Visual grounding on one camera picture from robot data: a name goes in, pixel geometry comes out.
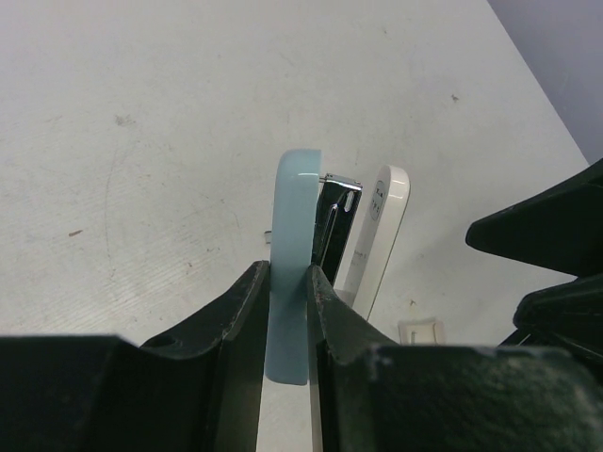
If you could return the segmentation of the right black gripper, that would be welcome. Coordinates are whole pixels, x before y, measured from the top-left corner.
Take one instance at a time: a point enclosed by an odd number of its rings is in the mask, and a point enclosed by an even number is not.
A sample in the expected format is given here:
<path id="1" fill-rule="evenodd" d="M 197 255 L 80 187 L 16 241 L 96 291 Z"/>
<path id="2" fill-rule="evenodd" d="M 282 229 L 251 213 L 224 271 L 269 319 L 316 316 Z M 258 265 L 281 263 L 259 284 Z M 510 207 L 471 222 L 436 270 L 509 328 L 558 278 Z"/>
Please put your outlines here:
<path id="1" fill-rule="evenodd" d="M 522 298 L 508 345 L 602 348 L 602 164 L 475 221 L 468 246 L 572 276 Z"/>

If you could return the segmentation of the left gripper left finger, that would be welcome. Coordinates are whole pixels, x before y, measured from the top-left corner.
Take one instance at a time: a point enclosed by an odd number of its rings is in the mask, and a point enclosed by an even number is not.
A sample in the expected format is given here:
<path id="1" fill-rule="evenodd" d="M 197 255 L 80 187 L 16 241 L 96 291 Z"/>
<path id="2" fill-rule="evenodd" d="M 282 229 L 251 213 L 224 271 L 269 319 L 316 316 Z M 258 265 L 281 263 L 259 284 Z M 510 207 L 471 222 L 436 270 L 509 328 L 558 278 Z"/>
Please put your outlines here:
<path id="1" fill-rule="evenodd" d="M 5 451 L 253 451 L 269 310 L 257 261 L 135 346 L 117 335 L 5 336 Z"/>

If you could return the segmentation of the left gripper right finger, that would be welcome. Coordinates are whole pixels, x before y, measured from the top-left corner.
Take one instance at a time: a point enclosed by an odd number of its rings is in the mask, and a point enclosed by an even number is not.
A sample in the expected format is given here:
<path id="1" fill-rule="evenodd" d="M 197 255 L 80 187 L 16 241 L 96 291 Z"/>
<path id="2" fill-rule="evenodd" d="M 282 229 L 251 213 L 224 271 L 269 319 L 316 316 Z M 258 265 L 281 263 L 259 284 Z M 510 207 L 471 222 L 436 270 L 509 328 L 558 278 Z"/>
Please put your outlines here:
<path id="1" fill-rule="evenodd" d="M 317 451 L 598 451 L 602 388 L 554 347 L 403 346 L 306 273 Z"/>

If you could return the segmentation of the blue and white stapler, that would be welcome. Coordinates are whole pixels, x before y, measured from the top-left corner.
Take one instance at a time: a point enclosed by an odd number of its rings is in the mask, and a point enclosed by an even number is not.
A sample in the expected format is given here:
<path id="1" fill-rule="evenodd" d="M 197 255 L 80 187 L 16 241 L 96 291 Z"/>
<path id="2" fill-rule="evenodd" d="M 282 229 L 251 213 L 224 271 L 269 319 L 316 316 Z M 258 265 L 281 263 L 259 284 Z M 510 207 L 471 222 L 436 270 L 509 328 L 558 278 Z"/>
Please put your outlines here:
<path id="1" fill-rule="evenodd" d="M 290 150 L 276 174 L 265 375 L 282 384 L 303 386 L 309 378 L 306 270 L 316 264 L 335 282 L 362 198 L 358 181 L 322 174 L 321 160 L 319 150 Z M 339 293 L 363 318 L 372 313 L 410 193 L 404 169 L 382 166 Z"/>

